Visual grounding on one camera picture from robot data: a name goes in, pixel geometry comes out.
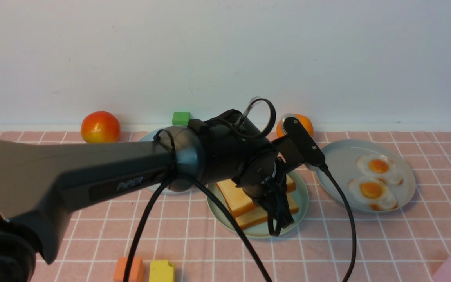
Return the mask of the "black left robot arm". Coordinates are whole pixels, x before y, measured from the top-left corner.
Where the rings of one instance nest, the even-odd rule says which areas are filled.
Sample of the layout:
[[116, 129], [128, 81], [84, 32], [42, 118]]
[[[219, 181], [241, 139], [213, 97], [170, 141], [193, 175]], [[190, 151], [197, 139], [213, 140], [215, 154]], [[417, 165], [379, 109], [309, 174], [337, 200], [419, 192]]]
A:
[[29, 282], [39, 253], [53, 263], [72, 214], [159, 184], [129, 253], [133, 261], [149, 212], [163, 189], [231, 179], [268, 214], [270, 235], [294, 220], [286, 196], [292, 169], [239, 111], [158, 130], [152, 141], [36, 146], [0, 140], [0, 282]]

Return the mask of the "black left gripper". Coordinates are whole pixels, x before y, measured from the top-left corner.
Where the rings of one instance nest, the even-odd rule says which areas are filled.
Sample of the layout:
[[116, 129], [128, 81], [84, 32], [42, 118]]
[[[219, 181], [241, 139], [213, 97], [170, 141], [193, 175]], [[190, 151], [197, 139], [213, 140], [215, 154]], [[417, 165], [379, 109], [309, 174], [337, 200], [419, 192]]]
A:
[[240, 174], [233, 178], [236, 186], [253, 204], [268, 214], [270, 236], [279, 236], [282, 229], [295, 222], [286, 195], [286, 174], [290, 168], [278, 156], [278, 151], [261, 149], [246, 161]]

